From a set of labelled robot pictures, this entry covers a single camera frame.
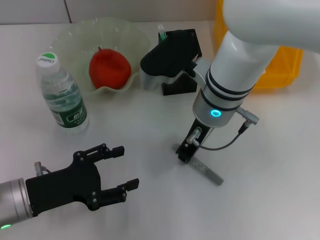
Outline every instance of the green led light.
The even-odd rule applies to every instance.
[[[10,227],[11,227],[11,225],[7,224],[7,225],[2,226],[1,229],[7,229],[7,228],[10,228]]]

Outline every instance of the bottle label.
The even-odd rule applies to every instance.
[[[63,128],[71,129],[82,124],[87,118],[87,110],[83,99],[69,111],[51,110],[56,122]]]

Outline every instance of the yellow bin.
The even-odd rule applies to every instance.
[[[223,0],[217,0],[216,17],[214,22],[213,35],[215,49],[220,44],[228,31],[223,17]],[[269,66],[265,69],[255,85],[255,89],[276,89],[290,85],[299,76],[301,61],[304,51],[297,48],[281,46],[275,54]]]

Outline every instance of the bottle cap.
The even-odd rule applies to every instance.
[[[36,60],[38,71],[42,75],[55,74],[60,70],[60,62],[53,52],[45,52]]]

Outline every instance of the cable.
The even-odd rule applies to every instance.
[[[47,172],[48,174],[51,173],[51,171],[49,171],[45,166],[41,166],[41,170]]]
[[[217,147],[217,148],[209,148],[209,147],[206,147],[206,146],[199,146],[199,148],[201,148],[201,149],[205,149],[205,150],[209,150],[209,151],[218,151],[218,150],[222,150],[222,149],[225,149],[225,148],[227,148],[227,147],[229,147],[231,144],[233,144],[236,140],[237,140],[237,138],[240,136],[241,134],[240,133],[238,133],[237,134],[237,136],[235,136],[234,137],[234,139],[231,141],[231,142],[229,142],[227,145],[224,145],[224,146],[221,146],[221,147]]]
[[[237,138],[243,134],[251,125],[251,122],[249,121],[245,121],[242,126],[240,127],[239,131],[238,131],[238,134],[237,136],[234,137],[234,139],[232,139],[231,142],[229,142],[227,145],[224,145],[224,146],[221,146],[221,147],[217,147],[217,148],[210,148],[210,147],[206,147],[206,146],[202,146],[202,145],[199,145],[199,148],[201,149],[205,149],[205,150],[209,150],[209,151],[218,151],[218,150],[222,150],[222,149],[225,149],[227,147],[229,147],[231,144],[233,144]]]

